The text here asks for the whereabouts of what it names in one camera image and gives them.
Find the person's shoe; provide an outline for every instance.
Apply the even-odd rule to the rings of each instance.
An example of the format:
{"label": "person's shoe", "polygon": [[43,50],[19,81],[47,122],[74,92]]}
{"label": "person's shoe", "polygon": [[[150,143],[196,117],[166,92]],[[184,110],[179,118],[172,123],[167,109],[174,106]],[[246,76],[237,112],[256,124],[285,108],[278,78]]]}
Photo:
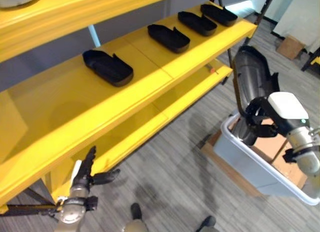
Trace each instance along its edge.
{"label": "person's shoe", "polygon": [[200,232],[203,227],[213,227],[216,224],[216,218],[213,216],[208,216],[201,223],[200,227],[195,232]]}
{"label": "person's shoe", "polygon": [[138,203],[133,203],[130,207],[132,219],[142,219],[142,212]]}

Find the plastic container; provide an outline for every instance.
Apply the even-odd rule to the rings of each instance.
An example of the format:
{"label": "plastic container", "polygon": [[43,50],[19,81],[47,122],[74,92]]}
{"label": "plastic container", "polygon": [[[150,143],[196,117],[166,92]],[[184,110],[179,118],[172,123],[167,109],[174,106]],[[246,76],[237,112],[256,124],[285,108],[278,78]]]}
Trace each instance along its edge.
{"label": "plastic container", "polygon": [[239,118],[239,113],[229,117],[221,125],[221,136],[213,146],[217,155],[248,180],[256,189],[267,195],[294,196],[309,205],[317,205],[320,198],[299,189],[274,167],[242,143],[228,127]]}
{"label": "plastic container", "polygon": [[174,53],[184,52],[190,44],[190,39],[175,27],[171,30],[163,25],[152,24],[148,26],[148,33],[150,37]]}
{"label": "plastic container", "polygon": [[204,15],[202,17],[198,17],[193,13],[179,12],[178,19],[189,28],[206,37],[211,36],[217,28],[217,25]]}
{"label": "plastic container", "polygon": [[226,27],[231,27],[238,19],[237,15],[228,11],[226,8],[220,9],[214,5],[201,5],[201,12]]}
{"label": "plastic container", "polygon": [[133,68],[115,54],[111,57],[103,51],[89,50],[82,57],[87,67],[115,87],[128,84],[134,77]]}

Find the white bucket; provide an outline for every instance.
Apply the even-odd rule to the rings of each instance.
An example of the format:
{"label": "white bucket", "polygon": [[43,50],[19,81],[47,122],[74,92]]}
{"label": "white bucket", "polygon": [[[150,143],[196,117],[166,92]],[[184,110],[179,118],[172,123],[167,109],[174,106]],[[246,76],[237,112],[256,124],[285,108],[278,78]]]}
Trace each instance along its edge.
{"label": "white bucket", "polygon": [[242,143],[228,127],[239,118],[239,113],[221,125],[221,136],[213,146],[214,152],[240,173],[262,194],[295,196],[309,205],[317,205],[319,197],[302,191],[279,171]]}

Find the yellow shelf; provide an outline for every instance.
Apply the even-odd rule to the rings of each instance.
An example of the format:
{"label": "yellow shelf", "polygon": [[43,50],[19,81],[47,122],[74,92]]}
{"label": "yellow shelf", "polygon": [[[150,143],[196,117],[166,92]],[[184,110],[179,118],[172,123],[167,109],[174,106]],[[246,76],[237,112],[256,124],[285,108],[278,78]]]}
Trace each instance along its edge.
{"label": "yellow shelf", "polygon": [[316,57],[315,59],[313,59],[313,61],[310,64],[313,65],[315,63],[320,64],[320,57]]}
{"label": "yellow shelf", "polygon": [[[188,11],[201,16],[200,6]],[[188,51],[182,54],[169,51],[148,36],[147,27],[125,35],[123,38],[173,78],[198,70],[241,39],[251,37],[256,29],[256,25],[239,19],[232,27],[225,27],[217,23],[215,33],[210,37],[204,37],[179,22],[177,15],[160,20],[156,24],[165,25],[170,29],[176,27],[188,36],[191,40]]]}
{"label": "yellow shelf", "polygon": [[153,102],[170,121],[232,72],[218,60],[209,64],[217,72],[210,73],[208,68],[202,67]]}
{"label": "yellow shelf", "polygon": [[0,204],[149,104],[171,77],[123,39],[102,47],[134,69],[116,88],[70,59],[0,93]]}
{"label": "yellow shelf", "polygon": [[232,72],[231,68],[217,60],[210,64],[218,73],[211,74],[207,68],[201,68],[156,99],[153,104],[147,105],[46,174],[42,180],[53,199],[69,194],[75,161],[83,159],[93,145],[97,146],[97,158],[92,174],[111,169]]}
{"label": "yellow shelf", "polygon": [[92,146],[96,145],[97,148],[92,174],[107,171],[155,134],[167,120],[153,104],[149,104],[71,158],[64,160],[42,180],[55,201],[59,196],[69,195],[74,164],[78,159],[85,158]]}
{"label": "yellow shelf", "polygon": [[0,10],[0,62],[41,44],[161,0],[35,0]]}
{"label": "yellow shelf", "polygon": [[[176,22],[174,17],[164,21],[173,20]],[[191,39],[190,48],[182,54],[174,54],[150,39],[146,28],[101,47],[133,67],[133,80],[124,87],[111,86],[84,65],[82,56],[77,56],[0,93],[0,171],[6,171],[0,179],[0,204],[59,164],[68,163],[74,154],[86,150],[232,44],[251,36],[256,28],[239,20],[230,28],[218,26],[215,35],[204,38],[181,24],[176,26]],[[228,73],[223,72],[225,69],[221,68],[218,75],[206,73],[201,80],[204,90],[197,87],[195,94],[184,97],[184,87],[179,88],[184,98],[175,103],[174,107],[181,106],[176,113],[221,81]],[[190,88],[191,83],[183,86]],[[155,106],[164,108],[161,100]],[[174,117],[167,113],[164,111],[169,119]],[[115,156],[112,164],[120,158]]]}

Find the gray wall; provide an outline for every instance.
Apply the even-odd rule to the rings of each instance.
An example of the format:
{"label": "gray wall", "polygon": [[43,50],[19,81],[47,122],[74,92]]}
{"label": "gray wall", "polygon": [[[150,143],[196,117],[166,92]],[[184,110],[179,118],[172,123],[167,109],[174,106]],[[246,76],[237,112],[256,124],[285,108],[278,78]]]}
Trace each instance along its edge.
{"label": "gray wall", "polygon": [[[164,0],[96,24],[96,31],[103,44],[205,1]],[[230,1],[235,0],[223,0],[223,3],[227,5]],[[0,63],[0,91],[93,47],[85,28]]]}

